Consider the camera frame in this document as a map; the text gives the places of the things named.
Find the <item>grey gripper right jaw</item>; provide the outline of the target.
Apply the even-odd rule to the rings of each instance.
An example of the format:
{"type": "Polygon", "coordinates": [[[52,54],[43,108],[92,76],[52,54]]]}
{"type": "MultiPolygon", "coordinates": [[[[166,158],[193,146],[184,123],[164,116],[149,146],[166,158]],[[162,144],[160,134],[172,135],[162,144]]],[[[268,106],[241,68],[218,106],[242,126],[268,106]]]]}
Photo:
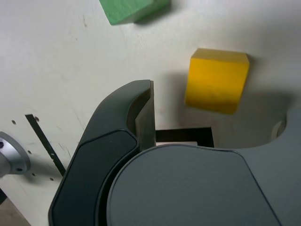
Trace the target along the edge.
{"type": "Polygon", "coordinates": [[[298,226],[301,110],[262,146],[222,150],[161,145],[119,171],[107,200],[110,226],[298,226]]]}

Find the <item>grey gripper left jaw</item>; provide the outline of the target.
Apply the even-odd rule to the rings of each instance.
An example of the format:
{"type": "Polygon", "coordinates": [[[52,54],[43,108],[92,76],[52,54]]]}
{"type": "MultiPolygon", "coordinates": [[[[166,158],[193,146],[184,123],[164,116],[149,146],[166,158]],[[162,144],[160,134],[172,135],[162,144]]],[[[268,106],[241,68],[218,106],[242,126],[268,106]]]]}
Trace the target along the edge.
{"type": "Polygon", "coordinates": [[[91,116],[48,211],[51,226],[104,226],[110,187],[120,169],[156,144],[154,83],[130,82],[91,116]]]}

